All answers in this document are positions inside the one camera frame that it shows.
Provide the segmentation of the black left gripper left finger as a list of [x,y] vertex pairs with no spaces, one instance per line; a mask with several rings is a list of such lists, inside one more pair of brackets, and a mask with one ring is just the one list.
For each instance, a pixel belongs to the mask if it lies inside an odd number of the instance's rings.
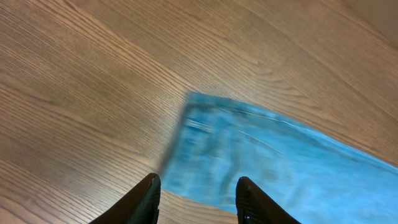
[[150,173],[90,224],[157,224],[160,177]]

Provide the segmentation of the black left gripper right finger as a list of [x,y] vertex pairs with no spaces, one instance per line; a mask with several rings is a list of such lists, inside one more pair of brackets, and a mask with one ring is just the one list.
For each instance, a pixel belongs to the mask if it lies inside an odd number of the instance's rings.
[[249,177],[238,180],[236,209],[239,224],[300,224]]

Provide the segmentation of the light blue denim jeans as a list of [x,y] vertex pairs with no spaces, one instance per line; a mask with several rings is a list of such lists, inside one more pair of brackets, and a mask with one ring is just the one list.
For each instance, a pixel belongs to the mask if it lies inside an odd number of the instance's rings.
[[249,177],[302,223],[396,223],[397,168],[284,115],[191,93],[163,188],[235,212]]

